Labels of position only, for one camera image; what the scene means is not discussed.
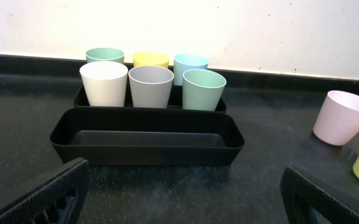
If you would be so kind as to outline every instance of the empty black tray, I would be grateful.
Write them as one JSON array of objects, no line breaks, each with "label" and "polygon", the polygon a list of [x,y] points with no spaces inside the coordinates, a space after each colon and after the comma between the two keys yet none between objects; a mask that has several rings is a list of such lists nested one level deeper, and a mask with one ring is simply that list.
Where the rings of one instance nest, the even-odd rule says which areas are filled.
[{"label": "empty black tray", "polygon": [[102,107],[66,111],[50,141],[64,162],[93,165],[224,166],[244,144],[223,113]]},{"label": "empty black tray", "polygon": [[[80,90],[74,96],[73,103],[74,103],[74,107],[90,106],[90,103],[88,102],[88,98],[86,97],[84,86],[81,86]],[[134,105],[132,103],[131,89],[129,85],[127,85],[124,107],[133,108],[133,106]],[[169,99],[168,99],[167,109],[171,109],[171,110],[182,109],[182,86],[175,86],[175,85],[172,86],[171,94],[169,95]],[[217,107],[215,108],[215,112],[222,112],[222,113],[226,112],[226,104],[223,101],[222,97],[219,99]]]}]

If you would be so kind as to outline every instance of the green cup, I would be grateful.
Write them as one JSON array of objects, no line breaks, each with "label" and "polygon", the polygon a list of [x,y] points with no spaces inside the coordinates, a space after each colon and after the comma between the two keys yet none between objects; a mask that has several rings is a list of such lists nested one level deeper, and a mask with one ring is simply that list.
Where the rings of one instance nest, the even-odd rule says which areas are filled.
[{"label": "green cup", "polygon": [[184,72],[183,109],[215,111],[226,80],[217,72],[190,69]]},{"label": "green cup", "polygon": [[108,47],[101,47],[91,49],[85,53],[86,62],[109,61],[124,64],[124,52],[118,49],[111,49]]}]

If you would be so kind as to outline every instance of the pink cup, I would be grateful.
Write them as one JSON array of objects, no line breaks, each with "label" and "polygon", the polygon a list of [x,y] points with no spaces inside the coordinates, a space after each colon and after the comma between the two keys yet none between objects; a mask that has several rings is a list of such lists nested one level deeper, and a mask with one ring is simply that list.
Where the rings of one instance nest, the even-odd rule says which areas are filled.
[{"label": "pink cup", "polygon": [[323,142],[343,146],[359,132],[359,96],[344,91],[327,93],[314,133]]}]

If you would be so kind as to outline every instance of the white wall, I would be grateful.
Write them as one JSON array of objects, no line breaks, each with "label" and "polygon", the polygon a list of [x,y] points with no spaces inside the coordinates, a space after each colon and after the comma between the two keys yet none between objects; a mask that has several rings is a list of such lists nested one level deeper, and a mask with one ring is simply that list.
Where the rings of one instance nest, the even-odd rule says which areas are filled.
[{"label": "white wall", "polygon": [[0,0],[0,54],[202,54],[210,67],[359,78],[359,0]]}]

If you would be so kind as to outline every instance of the speckled black surface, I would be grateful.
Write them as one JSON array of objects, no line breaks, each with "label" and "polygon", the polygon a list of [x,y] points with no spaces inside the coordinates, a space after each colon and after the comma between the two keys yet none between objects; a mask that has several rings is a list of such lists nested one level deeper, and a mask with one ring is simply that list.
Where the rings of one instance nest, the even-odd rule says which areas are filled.
[{"label": "speckled black surface", "polygon": [[[62,164],[49,136],[80,79],[0,75],[0,193]],[[227,88],[228,111],[246,141],[229,167],[92,167],[79,223],[287,223],[279,191],[295,164],[359,199],[344,147],[311,134],[325,92]]]}]

